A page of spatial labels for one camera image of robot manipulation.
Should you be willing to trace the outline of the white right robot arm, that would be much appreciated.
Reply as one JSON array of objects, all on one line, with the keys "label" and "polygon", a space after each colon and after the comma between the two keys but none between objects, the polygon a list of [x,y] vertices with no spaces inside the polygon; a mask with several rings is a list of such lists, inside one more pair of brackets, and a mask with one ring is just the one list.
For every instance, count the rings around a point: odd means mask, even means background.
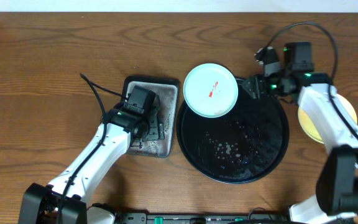
[{"label": "white right robot arm", "polygon": [[329,223],[358,215],[358,125],[339,101],[331,78],[316,73],[310,62],[262,59],[259,96],[290,95],[315,126],[329,154],[316,193],[289,209],[297,223]]}]

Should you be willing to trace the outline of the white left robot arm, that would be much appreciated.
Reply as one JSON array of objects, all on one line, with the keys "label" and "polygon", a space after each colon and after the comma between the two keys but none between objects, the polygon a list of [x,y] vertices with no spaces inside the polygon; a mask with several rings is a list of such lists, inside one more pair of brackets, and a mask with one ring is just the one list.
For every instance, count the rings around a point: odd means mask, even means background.
[{"label": "white left robot arm", "polygon": [[125,153],[170,153],[179,82],[148,76],[124,81],[120,102],[103,108],[98,129],[78,157],[46,186],[25,191],[19,223],[114,223],[106,205],[89,202],[112,165]]}]

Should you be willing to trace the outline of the round black tray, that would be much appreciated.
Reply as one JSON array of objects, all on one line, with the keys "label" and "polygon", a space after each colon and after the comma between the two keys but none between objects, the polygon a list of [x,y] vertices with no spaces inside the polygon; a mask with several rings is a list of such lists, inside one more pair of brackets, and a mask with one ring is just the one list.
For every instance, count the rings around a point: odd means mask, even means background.
[{"label": "round black tray", "polygon": [[254,100],[242,88],[235,106],[219,118],[204,118],[182,103],[177,138],[188,162],[203,175],[227,184],[259,180],[282,161],[290,130],[275,98]]}]

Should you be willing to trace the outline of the black rectangular soapy water tray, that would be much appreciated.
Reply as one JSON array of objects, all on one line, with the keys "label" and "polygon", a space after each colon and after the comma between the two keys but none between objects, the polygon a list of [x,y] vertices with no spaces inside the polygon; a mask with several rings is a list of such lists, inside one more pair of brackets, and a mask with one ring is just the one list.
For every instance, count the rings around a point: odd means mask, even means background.
[{"label": "black rectangular soapy water tray", "polygon": [[155,92],[159,96],[157,116],[163,123],[165,139],[155,141],[135,141],[128,149],[128,154],[167,157],[170,154],[173,141],[173,127],[177,108],[179,81],[171,78],[133,75],[124,80],[122,95],[128,97],[132,89],[139,85]]}]

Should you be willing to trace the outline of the yellow plate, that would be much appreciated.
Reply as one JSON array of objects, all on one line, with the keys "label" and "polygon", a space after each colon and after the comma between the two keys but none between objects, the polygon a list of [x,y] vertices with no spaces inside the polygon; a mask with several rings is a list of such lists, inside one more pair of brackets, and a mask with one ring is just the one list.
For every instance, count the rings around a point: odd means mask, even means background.
[{"label": "yellow plate", "polygon": [[[351,103],[345,99],[341,95],[337,95],[339,98],[339,101],[342,103],[343,107],[346,109],[346,111],[349,113],[349,115],[352,117],[355,123],[357,123],[357,115],[354,107],[351,105]],[[312,123],[309,116],[301,109],[298,108],[298,120],[300,123],[300,126],[302,130],[314,141],[323,143],[323,140],[321,136],[319,135],[319,132],[315,128],[314,124]]]}]

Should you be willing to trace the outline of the mint green plate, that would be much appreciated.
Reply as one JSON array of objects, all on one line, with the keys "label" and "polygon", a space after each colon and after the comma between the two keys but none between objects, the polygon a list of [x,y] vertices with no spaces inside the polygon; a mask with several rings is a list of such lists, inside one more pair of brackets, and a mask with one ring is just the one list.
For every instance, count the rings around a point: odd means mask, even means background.
[{"label": "mint green plate", "polygon": [[183,96],[189,108],[205,118],[224,116],[236,104],[239,87],[234,75],[222,65],[204,63],[185,78]]}]

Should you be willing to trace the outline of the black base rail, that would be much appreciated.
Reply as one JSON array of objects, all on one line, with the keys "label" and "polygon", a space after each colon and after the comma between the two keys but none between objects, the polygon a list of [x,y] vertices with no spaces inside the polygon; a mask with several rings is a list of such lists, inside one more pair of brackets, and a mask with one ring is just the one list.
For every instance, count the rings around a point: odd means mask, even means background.
[{"label": "black base rail", "polygon": [[86,211],[88,223],[99,224],[225,224],[225,223],[290,223],[286,215],[256,213],[223,214],[169,214],[147,212],[120,212],[106,204],[94,203]]}]

